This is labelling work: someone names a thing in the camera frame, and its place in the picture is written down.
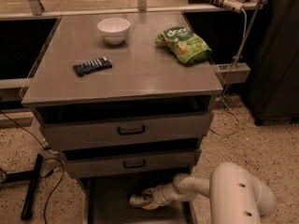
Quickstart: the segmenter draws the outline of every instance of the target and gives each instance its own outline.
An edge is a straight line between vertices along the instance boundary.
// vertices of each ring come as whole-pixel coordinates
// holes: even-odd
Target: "white bowl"
[[[110,44],[120,44],[129,33],[131,23],[126,19],[111,18],[100,21],[97,28]]]

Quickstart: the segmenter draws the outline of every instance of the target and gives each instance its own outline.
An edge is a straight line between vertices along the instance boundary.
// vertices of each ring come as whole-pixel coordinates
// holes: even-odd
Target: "black cable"
[[[59,162],[60,163],[60,166],[63,168],[63,172],[62,172],[62,175],[61,175],[61,177],[60,177],[60,179],[59,179],[59,181],[58,181],[58,183],[56,184],[56,186],[53,188],[53,190],[50,192],[50,194],[49,194],[49,196],[48,196],[48,198],[47,198],[47,200],[46,200],[46,202],[45,202],[45,207],[44,207],[44,221],[45,221],[45,224],[47,224],[48,222],[47,222],[47,217],[46,217],[46,214],[47,214],[47,206],[48,206],[48,202],[49,202],[49,200],[50,200],[50,197],[51,197],[51,195],[53,194],[53,192],[58,188],[58,186],[61,184],[61,182],[63,181],[63,178],[64,178],[64,165],[63,165],[63,163],[60,161],[60,160],[58,160],[58,159],[56,159],[56,158],[47,158],[47,159],[45,159],[45,160],[43,160],[43,162],[44,161],[48,161],[48,160],[56,160],[57,162]],[[54,173],[54,170],[52,170],[52,171],[49,171],[44,177],[47,177],[47,175],[49,175],[50,173]]]
[[[28,131],[27,129],[23,128],[23,127],[22,127],[22,126],[21,126],[15,119],[12,119],[12,118],[9,117],[8,115],[6,115],[2,110],[0,110],[0,113],[1,113],[4,117],[6,117],[7,119],[9,119],[10,121],[14,122],[14,123],[17,125],[18,128],[20,128],[20,129],[22,129],[22,130],[28,132],[29,134],[31,134],[31,135],[34,137],[34,139],[37,141],[37,143],[43,147],[43,150],[47,151],[49,154],[52,154],[52,155],[59,155],[59,154],[57,154],[57,153],[52,153],[52,152],[48,151],[48,150],[42,145],[42,143],[40,143],[40,141],[38,140],[38,138],[37,138],[33,133],[31,133],[31,132]]]

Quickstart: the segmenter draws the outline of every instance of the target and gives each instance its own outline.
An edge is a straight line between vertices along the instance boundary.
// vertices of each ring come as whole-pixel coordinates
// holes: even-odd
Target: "black cabinet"
[[[269,0],[272,18],[251,65],[245,98],[263,119],[299,117],[299,0]]]

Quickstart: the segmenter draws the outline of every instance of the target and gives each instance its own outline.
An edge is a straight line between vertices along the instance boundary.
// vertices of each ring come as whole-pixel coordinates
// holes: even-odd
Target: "speckled floor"
[[[224,161],[235,162],[264,181],[276,195],[277,211],[273,216],[263,219],[262,223],[299,223],[298,123],[290,123],[288,119],[269,120],[262,126],[255,126],[254,117],[238,95],[230,94],[226,102],[238,121],[227,112],[222,102],[215,104],[211,130],[203,140],[203,153],[197,166],[193,168],[192,175],[209,178],[218,164]],[[2,115],[0,117],[0,122],[5,119]],[[35,125],[27,128],[38,134],[34,127]],[[14,173],[34,167],[40,146],[30,134],[20,128],[9,128],[0,130],[0,150],[0,166],[9,173]],[[42,173],[45,174],[55,166],[58,166],[55,161],[45,162]],[[40,180],[33,217],[28,222],[22,222],[20,216],[29,182],[1,185],[0,223],[44,223],[45,201],[61,175],[62,169]],[[199,223],[211,223],[208,199],[199,196],[194,205]],[[76,181],[65,174],[61,185],[50,198],[47,208],[48,223],[82,223],[83,207],[83,192]]]

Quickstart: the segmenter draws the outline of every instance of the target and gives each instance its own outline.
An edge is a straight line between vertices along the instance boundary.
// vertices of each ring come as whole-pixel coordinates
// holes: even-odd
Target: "drawer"
[[[53,125],[40,128],[54,150],[107,147],[206,135],[210,112],[168,115],[107,122]]]
[[[65,161],[64,167],[72,178],[87,178],[193,167],[200,149],[183,149],[172,152],[140,153],[96,159]]]
[[[89,179],[85,220],[89,224],[194,224],[198,223],[192,202],[172,202],[154,210],[135,208],[129,197],[144,189],[173,180],[181,170],[113,175]]]

